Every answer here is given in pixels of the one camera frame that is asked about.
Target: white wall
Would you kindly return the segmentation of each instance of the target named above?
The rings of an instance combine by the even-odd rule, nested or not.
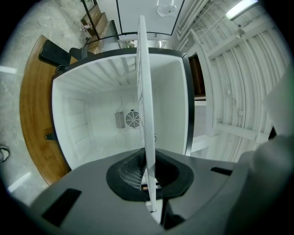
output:
[[[160,108],[159,148],[185,154],[188,129],[187,83],[183,64],[161,68],[163,80],[157,89]]]
[[[237,40],[235,43],[236,27],[227,19],[201,38],[206,29],[238,2],[221,0],[212,6],[213,2],[209,1],[193,24],[198,38],[196,47],[204,52],[201,67],[209,67],[210,77],[204,74],[204,79],[210,80],[212,89],[211,97],[207,97],[213,100],[210,125],[217,121],[269,134],[271,119],[262,107],[262,101],[292,63],[278,29],[262,7],[255,6],[233,21],[236,27],[240,24],[244,29],[249,26],[253,28],[251,34],[255,31],[246,42]],[[228,49],[213,56],[215,51],[223,48]],[[191,48],[188,53],[191,54],[193,50],[195,48]],[[226,132],[216,134],[219,134],[218,141],[208,151],[208,158],[211,159],[237,161],[243,152],[258,146],[253,140]]]
[[[85,113],[86,99],[86,93],[79,91],[79,87],[66,90],[58,83],[53,84],[54,126],[64,156],[70,156],[66,160],[72,169],[91,149]]]
[[[204,135],[205,126],[206,126],[206,106],[195,106],[193,137]]]
[[[142,148],[140,128],[118,129],[115,113],[139,111],[137,89],[125,88],[100,92],[89,97],[90,135],[94,137],[93,150],[85,159],[86,162],[102,159],[121,152]]]

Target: white pipe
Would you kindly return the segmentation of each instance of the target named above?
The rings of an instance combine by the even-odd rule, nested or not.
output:
[[[193,14],[191,11],[197,9],[198,4],[199,4],[201,1],[203,1],[203,0],[199,0],[198,2],[195,1],[195,2],[193,3],[193,5],[191,6],[191,8],[189,9],[188,13],[185,15],[184,19],[182,20],[182,22],[181,22],[180,25],[179,25],[179,30],[180,30],[179,33],[180,33],[180,34],[181,34],[181,31],[182,31],[182,26],[183,26],[183,24],[186,23],[186,19],[187,19],[187,17]]]
[[[201,20],[201,18],[209,11],[209,9],[213,6],[213,5],[215,5],[215,4],[226,4],[227,6],[230,6],[228,3],[226,3],[226,2],[215,2],[215,3],[213,3],[203,14],[202,14],[202,16],[201,17],[199,17],[199,19],[194,23],[194,25],[196,25],[198,22],[199,22],[199,20]]]
[[[193,23],[193,21],[195,20],[195,18],[197,17],[197,15],[199,14],[199,12],[205,7],[206,3],[208,2],[209,0],[204,0],[202,2],[202,4],[196,9],[196,12],[193,14],[193,16],[190,16],[189,17],[189,21],[185,23],[182,31],[181,31],[181,34],[178,38],[178,40],[181,40],[182,37],[185,35],[185,33],[187,32],[188,28],[190,27],[190,25]]]
[[[179,51],[182,51],[183,50],[183,48],[185,47],[185,45],[187,44],[189,42],[189,38],[187,38],[186,40],[185,40],[185,42],[181,45],[181,47],[179,47]]]
[[[188,39],[190,31],[186,34],[186,36],[183,38],[183,40],[177,44],[177,46],[175,47],[175,50],[179,50],[179,48],[182,46],[182,44]]]
[[[203,26],[196,27],[196,28],[191,28],[191,29],[196,30],[196,29],[199,29],[199,28],[203,28]]]
[[[253,56],[252,50],[249,47],[249,45],[248,45],[248,43],[246,42],[245,39],[244,39],[244,43],[245,43],[246,47],[249,50],[250,56],[252,57],[252,61],[253,61],[253,64],[254,64],[254,71],[255,71],[256,80],[257,80],[257,84],[258,84],[258,91],[259,91],[259,94],[260,94],[260,104],[259,104],[259,106],[260,106],[260,121],[259,121],[259,127],[258,127],[258,131],[257,131],[257,135],[256,135],[256,138],[255,138],[255,142],[258,143],[259,142],[259,137],[260,137],[260,131],[261,131],[261,122],[262,122],[262,119],[263,119],[263,111],[262,111],[262,105],[261,105],[261,88],[260,88],[261,84],[260,84],[260,80],[258,79],[258,73],[257,73],[257,68],[256,68],[257,62],[255,60],[255,57]]]
[[[201,30],[198,30],[198,31],[196,31],[196,32],[195,32],[195,34],[197,35],[197,33],[198,33],[198,32],[202,32],[202,31],[206,31],[206,30],[208,30],[208,28],[206,28],[206,29],[201,29]]]
[[[221,22],[223,19],[224,19],[225,17],[222,17],[222,18],[220,18],[220,19],[218,19],[206,32],[205,32],[205,34],[203,34],[202,36],[201,36],[201,38],[199,38],[199,40],[201,40],[206,34],[208,34],[211,30],[212,30],[212,28],[214,28],[219,22]]]

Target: black slot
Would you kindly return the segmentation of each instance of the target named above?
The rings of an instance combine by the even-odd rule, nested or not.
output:
[[[67,189],[51,207],[44,212],[42,217],[51,224],[59,227],[81,193],[82,191],[76,189]]]
[[[233,172],[232,170],[228,170],[228,169],[224,169],[224,168],[220,168],[220,167],[212,167],[210,170],[214,171],[214,172],[217,172],[217,173],[220,173],[220,174],[229,175],[229,176]]]

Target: ventilation fan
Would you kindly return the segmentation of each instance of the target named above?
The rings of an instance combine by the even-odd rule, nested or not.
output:
[[[139,113],[135,112],[133,109],[125,117],[125,121],[129,127],[137,128],[140,125]]]

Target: white metal frame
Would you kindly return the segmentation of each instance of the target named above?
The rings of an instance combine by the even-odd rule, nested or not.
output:
[[[137,87],[140,113],[140,127],[143,146],[146,152],[147,185],[152,211],[156,211],[155,186],[155,143],[151,72],[145,17],[139,17],[137,42]]]
[[[209,6],[204,14],[194,27],[209,29],[224,12]],[[204,83],[211,81],[209,90],[212,87],[213,96],[207,95],[207,107],[213,108],[213,115],[207,115],[206,124],[213,117],[214,131],[206,132],[207,138],[196,138],[192,145],[194,151],[209,146],[206,151],[209,159],[237,161],[244,151],[268,140],[271,120],[262,107],[262,100],[290,62],[278,30],[262,9],[251,9],[236,19],[235,24],[244,26],[245,40],[237,39],[236,27],[224,21],[218,30],[200,30],[199,35],[190,29],[177,46],[177,49],[184,48],[187,39],[195,40],[187,54],[198,54]],[[214,146],[208,140],[215,134],[219,136]]]
[[[186,17],[183,19],[183,21],[180,24],[180,29],[176,33],[178,40],[181,40],[183,38],[183,36],[189,30],[189,27],[192,25],[193,21],[196,19],[196,17],[201,12],[201,10],[205,7],[208,1],[209,0],[199,0],[194,7],[190,8],[187,14],[189,15],[189,18],[187,20],[186,20]]]
[[[214,96],[212,92],[212,79],[213,79],[213,73],[211,69],[210,60],[207,57],[207,53],[205,49],[203,48],[202,44],[200,43],[198,37],[196,36],[193,29],[190,29],[189,34],[192,34],[193,38],[195,39],[196,43],[194,46],[192,46],[189,51],[187,52],[188,57],[193,56],[195,54],[198,55],[201,69],[203,73],[203,79],[204,79],[204,85],[205,85],[205,92],[206,92],[206,127],[205,127],[205,134],[208,136],[213,136],[213,120],[214,117]]]
[[[207,135],[201,135],[201,136],[196,136],[193,138],[193,144],[192,144],[192,149],[191,152],[196,152],[201,149],[204,149],[206,147],[209,147],[213,145],[217,139],[218,135],[215,136],[207,136]]]

